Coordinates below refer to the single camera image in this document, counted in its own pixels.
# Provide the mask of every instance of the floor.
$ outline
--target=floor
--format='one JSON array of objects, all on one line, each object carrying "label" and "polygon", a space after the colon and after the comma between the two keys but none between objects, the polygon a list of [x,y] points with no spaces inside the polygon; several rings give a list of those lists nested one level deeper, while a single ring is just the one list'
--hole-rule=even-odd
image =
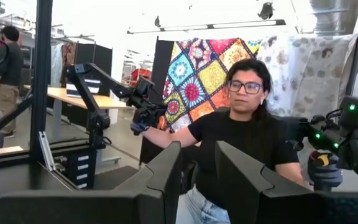
[{"label": "floor", "polygon": [[[30,111],[25,111],[17,118],[17,132],[15,138],[7,139],[4,143],[5,147],[8,146],[21,146],[28,149],[30,139]],[[103,159],[119,156],[121,160],[117,163],[104,163],[99,167],[97,172],[106,172],[107,170],[117,169],[122,166],[132,166],[138,168],[138,161],[140,156],[140,145],[142,137],[134,136],[129,128],[130,120],[133,114],[131,110],[119,112],[119,117],[116,124],[113,124],[105,130],[104,135],[112,141],[112,146],[107,146],[102,151]],[[47,136],[52,133],[52,116],[47,116]],[[86,138],[87,135],[81,128],[62,122],[62,138]],[[307,160],[309,152],[304,150],[300,154],[301,161]],[[353,192],[358,189],[358,175],[351,170],[344,170],[343,183],[335,191]]]}]

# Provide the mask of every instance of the woman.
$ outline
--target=woman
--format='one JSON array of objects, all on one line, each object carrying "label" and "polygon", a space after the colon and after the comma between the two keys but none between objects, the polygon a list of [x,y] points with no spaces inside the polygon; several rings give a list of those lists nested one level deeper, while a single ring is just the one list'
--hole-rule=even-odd
[{"label": "woman", "polygon": [[182,147],[201,141],[196,185],[179,197],[179,224],[230,223],[218,188],[216,141],[226,141],[289,180],[304,184],[297,153],[285,144],[279,121],[267,111],[265,99],[272,91],[272,78],[265,64],[258,60],[238,61],[228,71],[226,84],[230,111],[204,115],[173,134],[155,128],[142,133],[162,148],[172,141],[180,141]]}]

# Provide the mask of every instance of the mandala pattern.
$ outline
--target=mandala pattern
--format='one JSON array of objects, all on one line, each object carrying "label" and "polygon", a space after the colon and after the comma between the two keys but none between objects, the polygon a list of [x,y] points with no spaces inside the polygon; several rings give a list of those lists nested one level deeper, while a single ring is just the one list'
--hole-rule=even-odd
[{"label": "mandala pattern", "polygon": [[251,55],[248,54],[246,48],[242,45],[241,39],[237,39],[229,49],[219,56],[219,59],[221,59],[227,70],[229,70],[234,63],[245,58],[251,58]]},{"label": "mandala pattern", "polygon": [[196,40],[189,50],[189,58],[196,70],[211,60],[211,49],[206,40]]},{"label": "mandala pattern", "polygon": [[179,87],[180,95],[187,108],[191,109],[205,99],[205,93],[197,77],[190,77]]},{"label": "mandala pattern", "polygon": [[193,69],[186,55],[182,54],[169,67],[169,76],[175,86],[180,85],[187,77],[193,74]]},{"label": "mandala pattern", "polygon": [[200,71],[198,76],[207,94],[211,95],[224,84],[226,72],[224,72],[218,61],[214,61],[208,65],[208,67]]},{"label": "mandala pattern", "polygon": [[185,105],[183,104],[179,93],[173,93],[166,100],[165,103],[168,105],[165,117],[168,123],[174,122],[180,115],[185,112]]},{"label": "mandala pattern", "polygon": [[212,107],[211,103],[209,101],[205,101],[204,103],[190,111],[190,117],[193,121],[195,121],[206,114],[212,113],[213,111],[214,108]]},{"label": "mandala pattern", "polygon": [[161,129],[177,131],[216,108],[228,106],[226,71],[243,58],[255,58],[260,40],[175,42],[163,91],[168,104]]}]

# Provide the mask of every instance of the khaki pants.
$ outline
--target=khaki pants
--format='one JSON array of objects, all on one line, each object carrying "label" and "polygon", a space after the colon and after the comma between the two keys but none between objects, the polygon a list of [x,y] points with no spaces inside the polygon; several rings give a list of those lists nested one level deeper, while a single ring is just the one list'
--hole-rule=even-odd
[{"label": "khaki pants", "polygon": [[[17,99],[19,97],[19,87],[0,84],[0,111],[1,116],[6,116],[16,109]],[[1,133],[9,134],[16,129],[16,119],[12,120],[1,129]]]}]

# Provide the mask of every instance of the ceiling duct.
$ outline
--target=ceiling duct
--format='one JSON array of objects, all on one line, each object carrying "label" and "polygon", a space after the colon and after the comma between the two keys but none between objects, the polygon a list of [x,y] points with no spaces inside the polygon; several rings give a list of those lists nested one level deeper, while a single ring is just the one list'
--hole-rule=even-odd
[{"label": "ceiling duct", "polygon": [[316,17],[314,33],[317,35],[344,35],[353,33],[358,16],[358,1],[308,0]]}]

